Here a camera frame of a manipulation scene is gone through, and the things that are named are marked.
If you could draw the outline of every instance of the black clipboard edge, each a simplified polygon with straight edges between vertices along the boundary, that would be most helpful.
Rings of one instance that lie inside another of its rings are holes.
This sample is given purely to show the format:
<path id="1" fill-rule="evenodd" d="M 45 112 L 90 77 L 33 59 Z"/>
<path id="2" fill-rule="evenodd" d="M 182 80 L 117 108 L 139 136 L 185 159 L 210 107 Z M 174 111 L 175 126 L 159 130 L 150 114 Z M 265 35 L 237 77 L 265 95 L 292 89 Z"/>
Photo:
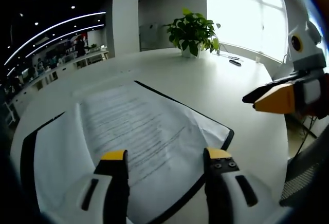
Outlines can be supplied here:
<path id="1" fill-rule="evenodd" d="M 63 113 L 44 123 L 23 140 L 20 163 L 21 184 L 24 193 L 27 195 L 33 207 L 35 207 L 35 209 L 38 211 L 40 211 L 40 209 L 38 205 L 38 199 L 36 197 L 34 180 L 34 149 L 36 135 L 40 129 L 60 117 L 62 114 Z"/>
<path id="2" fill-rule="evenodd" d="M 165 95 L 165 94 L 163 94 L 163 93 L 161 93 L 161 92 L 159 92 L 159 91 L 157 91 L 157 90 L 155 90 L 155 89 L 153 89 L 153 88 L 151 88 L 151 87 L 149 87 L 149 86 L 147 86 L 147 85 L 145 85 L 145 84 L 143 84 L 143 83 L 141 83 L 137 80 L 135 80 L 134 82 L 141 85 L 142 87 L 154 92 L 154 93 L 157 93 L 160 96 L 163 96 L 163 97 L 168 98 L 168 99 L 170 99 L 174 102 L 177 102 L 181 105 L 184 105 L 185 107 L 188 107 L 189 109 L 197 112 L 198 114 L 203 115 L 204 117 L 220 124 L 219 122 L 209 118 L 208 116 L 205 116 L 204 114 L 190 108 L 189 106 L 187 106 L 187 105 L 185 105 L 181 102 L 178 102 L 177 100 L 175 100 L 171 97 L 168 97 L 167 95 Z M 229 132 L 229 135 L 227 136 L 227 138 L 226 138 L 226 140 L 225 140 L 225 142 L 224 142 L 221 149 L 226 151 L 228 149 L 233 137 L 234 137 L 234 131 L 231 128 L 227 127 L 227 126 L 225 126 L 225 127 L 228 128 L 230 130 L 230 132 Z M 177 202 L 175 202 L 169 209 L 164 211 L 161 215 L 159 215 L 155 219 L 148 222 L 148 224 L 160 224 L 160 223 L 163 223 L 166 220 L 168 220 L 170 217 L 172 217 L 174 214 L 176 214 L 188 201 L 190 201 L 192 199 L 192 197 L 201 189 L 201 187 L 205 184 L 205 182 L 206 182 L 205 176 L 202 174 L 200 179 L 183 195 L 183 197 L 181 197 Z"/>

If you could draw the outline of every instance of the ceiling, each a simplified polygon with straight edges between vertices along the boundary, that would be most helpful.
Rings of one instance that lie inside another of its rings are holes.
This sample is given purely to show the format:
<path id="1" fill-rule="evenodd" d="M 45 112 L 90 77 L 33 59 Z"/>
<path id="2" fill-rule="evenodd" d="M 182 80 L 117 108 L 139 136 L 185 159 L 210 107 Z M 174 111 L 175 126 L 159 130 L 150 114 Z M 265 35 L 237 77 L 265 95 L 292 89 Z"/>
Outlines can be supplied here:
<path id="1" fill-rule="evenodd" d="M 103 11 L 105 0 L 4 0 L 5 18 L 2 23 L 3 42 L 1 47 L 0 75 L 6 76 L 8 69 L 24 62 L 25 56 L 44 37 L 48 41 L 90 26 L 105 24 L 104 15 L 94 15 L 55 27 L 42 33 L 35 40 L 19 50 L 6 66 L 4 63 L 29 39 L 45 29 L 74 17 Z"/>

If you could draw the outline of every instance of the metal screw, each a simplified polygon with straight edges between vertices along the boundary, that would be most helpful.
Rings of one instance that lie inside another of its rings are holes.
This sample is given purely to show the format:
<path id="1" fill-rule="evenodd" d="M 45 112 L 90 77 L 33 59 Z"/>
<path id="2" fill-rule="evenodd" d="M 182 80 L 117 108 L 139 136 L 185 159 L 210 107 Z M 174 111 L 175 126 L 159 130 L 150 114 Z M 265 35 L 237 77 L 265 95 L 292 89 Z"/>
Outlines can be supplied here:
<path id="1" fill-rule="evenodd" d="M 235 163 L 235 162 L 230 162 L 228 165 L 229 165 L 230 167 L 235 167 L 235 166 L 236 166 L 236 163 Z"/>

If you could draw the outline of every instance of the curved ceiling light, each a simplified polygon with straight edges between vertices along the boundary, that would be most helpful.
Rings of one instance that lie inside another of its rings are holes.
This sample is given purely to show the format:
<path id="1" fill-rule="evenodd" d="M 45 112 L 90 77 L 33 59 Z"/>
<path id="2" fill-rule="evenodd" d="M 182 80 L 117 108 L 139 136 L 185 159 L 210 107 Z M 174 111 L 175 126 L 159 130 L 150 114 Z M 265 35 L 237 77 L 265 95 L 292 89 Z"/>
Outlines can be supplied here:
<path id="1" fill-rule="evenodd" d="M 66 21 L 63 21 L 63 22 L 60 22 L 56 25 L 53 25 L 51 27 L 49 27 L 48 29 L 45 29 L 44 31 L 41 31 L 39 34 L 35 35 L 34 37 L 32 37 L 31 39 L 29 39 L 27 42 L 25 42 L 21 47 L 19 47 L 12 55 L 11 57 L 9 57 L 9 59 L 4 63 L 4 66 L 7 65 L 7 63 L 22 49 L 24 48 L 28 43 L 30 43 L 31 41 L 33 41 L 34 39 L 36 39 L 39 35 L 42 35 L 43 33 L 47 32 L 48 30 L 51 30 L 59 25 L 63 25 L 67 22 L 70 22 L 70 21 L 73 21 L 73 20 L 78 20 L 80 18 L 83 18 L 83 17 L 88 17 L 88 16 L 93 16 L 93 15 L 99 15 L 99 14 L 106 14 L 106 12 L 96 12 L 96 13 L 91 13 L 91 14 L 87 14 L 87 15 L 82 15 L 82 16 L 79 16 L 79 17 L 74 17 L 74 18 L 70 18 L 69 20 L 66 20 Z"/>
<path id="2" fill-rule="evenodd" d="M 7 74 L 7 77 L 8 77 L 9 75 L 11 75 L 11 73 L 15 70 L 15 68 L 16 68 L 16 67 L 13 67 L 13 68 L 10 70 L 10 72 Z"/>
<path id="3" fill-rule="evenodd" d="M 88 30 L 88 29 L 92 29 L 92 28 L 96 28 L 96 27 L 100 27 L 100 26 L 104 26 L 104 24 L 102 24 L 102 25 L 90 26 L 90 27 L 87 27 L 87 28 L 83 28 L 83 29 L 76 30 L 76 31 L 70 32 L 70 33 L 68 33 L 68 34 L 62 35 L 62 36 L 60 36 L 60 37 L 58 37 L 58 38 L 56 38 L 56 39 L 54 39 L 54 40 L 51 40 L 50 42 L 45 43 L 44 45 L 40 46 L 39 48 L 37 48 L 36 50 L 32 51 L 32 52 L 29 53 L 27 56 L 25 56 L 25 58 L 28 58 L 31 54 L 35 53 L 35 52 L 38 51 L 39 49 L 41 49 L 41 48 L 43 48 L 43 47 L 45 47 L 45 46 L 47 47 L 47 45 L 48 45 L 49 43 L 52 43 L 52 42 L 54 42 L 54 41 L 56 41 L 56 40 L 58 40 L 58 39 L 60 39 L 60 38 L 63 38 L 63 37 L 65 37 L 65 36 L 68 36 L 68 35 L 74 34 L 74 33 L 76 33 L 76 32 L 82 31 L 82 30 Z"/>

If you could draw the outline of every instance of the green leaves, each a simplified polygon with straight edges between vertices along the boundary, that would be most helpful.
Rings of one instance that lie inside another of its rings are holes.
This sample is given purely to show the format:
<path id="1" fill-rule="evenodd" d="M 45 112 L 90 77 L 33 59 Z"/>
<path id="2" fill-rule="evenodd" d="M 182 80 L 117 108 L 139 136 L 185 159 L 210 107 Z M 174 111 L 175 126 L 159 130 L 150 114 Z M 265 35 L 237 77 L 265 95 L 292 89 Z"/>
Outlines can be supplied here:
<path id="1" fill-rule="evenodd" d="M 179 22 L 177 25 L 180 29 L 182 29 L 182 30 L 185 29 L 185 24 L 183 22 Z"/>
<path id="2" fill-rule="evenodd" d="M 185 19 L 186 19 L 188 22 L 192 23 L 192 22 L 195 21 L 196 18 L 193 16 L 192 13 L 190 13 L 190 14 L 187 14 L 187 15 L 185 16 Z"/>
<path id="3" fill-rule="evenodd" d="M 184 15 L 187 15 L 187 14 L 190 14 L 190 13 L 192 13 L 192 12 L 189 9 L 183 8 L 183 14 Z"/>
<path id="4" fill-rule="evenodd" d="M 197 17 L 200 17 L 200 18 L 201 18 L 201 17 L 202 17 L 202 18 L 205 18 L 201 13 L 196 13 L 195 15 L 196 15 Z"/>
<path id="5" fill-rule="evenodd" d="M 198 54 L 199 44 L 202 49 L 218 50 L 220 43 L 214 31 L 214 22 L 205 19 L 201 13 L 192 13 L 186 8 L 183 9 L 183 14 L 184 17 L 176 18 L 172 24 L 164 25 L 170 34 L 169 41 L 182 50 L 189 47 L 191 54 L 195 56 Z"/>
<path id="6" fill-rule="evenodd" d="M 218 41 L 217 38 L 214 38 L 214 39 L 212 40 L 212 44 L 213 44 L 213 48 L 214 48 L 214 49 L 218 50 L 218 49 L 220 48 L 220 43 L 219 43 L 219 41 Z"/>
<path id="7" fill-rule="evenodd" d="M 184 51 L 185 49 L 187 49 L 187 46 L 189 45 L 189 41 L 185 40 L 182 44 L 181 44 L 181 48 Z"/>
<path id="8" fill-rule="evenodd" d="M 174 40 L 175 40 L 175 35 L 171 34 L 171 35 L 169 36 L 169 41 L 170 41 L 170 42 L 173 42 Z"/>
<path id="9" fill-rule="evenodd" d="M 199 51 L 198 48 L 197 48 L 197 44 L 194 41 L 190 41 L 189 46 L 190 46 L 191 54 L 193 54 L 194 56 L 197 57 L 197 53 Z"/>

